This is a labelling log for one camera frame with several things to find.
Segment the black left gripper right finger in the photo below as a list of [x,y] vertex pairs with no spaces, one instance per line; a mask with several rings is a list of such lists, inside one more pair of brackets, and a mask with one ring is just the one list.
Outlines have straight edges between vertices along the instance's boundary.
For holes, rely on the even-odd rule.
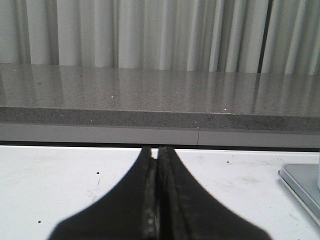
[[157,157],[159,234],[162,240],[269,240],[263,229],[241,218],[192,176],[172,147]]

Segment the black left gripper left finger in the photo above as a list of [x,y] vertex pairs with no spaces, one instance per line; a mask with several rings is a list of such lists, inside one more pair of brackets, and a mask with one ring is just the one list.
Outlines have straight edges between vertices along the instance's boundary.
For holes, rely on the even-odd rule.
[[51,240],[155,240],[157,162],[143,147],[125,176],[100,200],[61,221]]

